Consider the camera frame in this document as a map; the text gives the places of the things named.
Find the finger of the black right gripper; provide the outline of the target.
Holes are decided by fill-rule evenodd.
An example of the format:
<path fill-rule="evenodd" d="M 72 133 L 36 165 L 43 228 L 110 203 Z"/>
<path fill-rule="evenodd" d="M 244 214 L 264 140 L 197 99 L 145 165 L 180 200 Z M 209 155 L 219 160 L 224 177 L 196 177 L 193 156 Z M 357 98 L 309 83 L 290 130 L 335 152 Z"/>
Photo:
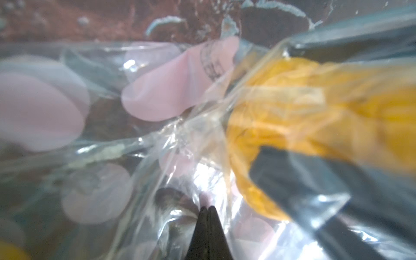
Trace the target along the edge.
<path fill-rule="evenodd" d="M 416 245 L 416 181 L 398 172 L 263 146 L 250 180 L 335 260 L 381 260 L 342 217 Z"/>

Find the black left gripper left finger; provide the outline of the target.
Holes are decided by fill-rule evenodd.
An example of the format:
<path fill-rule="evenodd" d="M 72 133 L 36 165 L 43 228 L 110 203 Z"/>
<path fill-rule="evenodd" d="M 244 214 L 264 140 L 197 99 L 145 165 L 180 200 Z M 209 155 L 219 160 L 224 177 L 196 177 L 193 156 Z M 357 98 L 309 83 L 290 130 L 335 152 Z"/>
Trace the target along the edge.
<path fill-rule="evenodd" d="M 196 222 L 195 230 L 184 260 L 208 260 L 208 209 L 202 207 Z"/>

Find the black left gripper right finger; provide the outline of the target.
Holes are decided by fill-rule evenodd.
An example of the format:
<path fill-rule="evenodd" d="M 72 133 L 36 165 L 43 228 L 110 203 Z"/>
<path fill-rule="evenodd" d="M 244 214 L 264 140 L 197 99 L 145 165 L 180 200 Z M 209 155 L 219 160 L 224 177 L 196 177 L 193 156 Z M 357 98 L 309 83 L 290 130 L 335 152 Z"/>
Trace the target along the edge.
<path fill-rule="evenodd" d="M 214 206 L 208 209 L 209 260 L 233 260 L 218 212 Z"/>

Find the dotted zip-top bag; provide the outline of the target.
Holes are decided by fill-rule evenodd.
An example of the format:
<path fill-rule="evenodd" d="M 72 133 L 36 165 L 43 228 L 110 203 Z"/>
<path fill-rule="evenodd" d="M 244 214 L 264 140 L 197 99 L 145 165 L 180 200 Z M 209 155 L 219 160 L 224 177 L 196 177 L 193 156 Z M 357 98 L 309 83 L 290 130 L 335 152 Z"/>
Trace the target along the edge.
<path fill-rule="evenodd" d="M 231 168 L 226 130 L 248 80 L 289 58 L 416 66 L 416 8 L 273 49 L 236 36 L 2 44 L 1 259 L 184 260 L 214 206 L 234 260 L 334 260 L 285 212 L 249 206 Z M 415 259 L 416 246 L 342 220 L 381 260 Z"/>

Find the yellow fruits in middle bag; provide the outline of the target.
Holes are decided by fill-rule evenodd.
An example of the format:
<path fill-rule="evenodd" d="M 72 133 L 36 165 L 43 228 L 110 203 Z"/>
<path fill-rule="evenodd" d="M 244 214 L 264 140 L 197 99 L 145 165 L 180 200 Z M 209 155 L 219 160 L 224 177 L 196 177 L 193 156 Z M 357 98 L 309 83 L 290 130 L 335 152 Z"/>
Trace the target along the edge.
<path fill-rule="evenodd" d="M 272 60 L 247 82 L 226 130 L 245 201 L 288 216 L 249 179 L 261 146 L 416 173 L 416 66 Z"/>

